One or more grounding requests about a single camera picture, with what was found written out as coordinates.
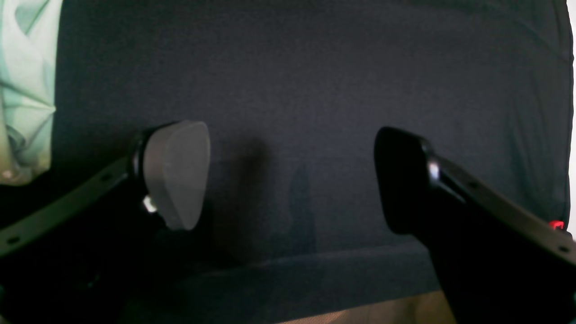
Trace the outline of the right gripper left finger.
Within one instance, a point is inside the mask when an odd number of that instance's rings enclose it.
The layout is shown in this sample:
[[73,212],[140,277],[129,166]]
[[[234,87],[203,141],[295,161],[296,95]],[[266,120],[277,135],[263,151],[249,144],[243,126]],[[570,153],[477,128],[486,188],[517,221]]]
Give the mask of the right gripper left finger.
[[162,229],[203,211],[210,132],[184,120],[140,133],[128,154],[1,227],[1,317],[11,324],[115,321]]

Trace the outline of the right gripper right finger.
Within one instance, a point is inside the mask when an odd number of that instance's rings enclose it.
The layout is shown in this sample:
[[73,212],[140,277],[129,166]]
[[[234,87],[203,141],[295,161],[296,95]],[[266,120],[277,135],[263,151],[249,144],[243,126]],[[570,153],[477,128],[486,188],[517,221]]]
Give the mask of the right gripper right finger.
[[385,220],[427,248],[459,324],[573,324],[575,242],[405,130],[374,163]]

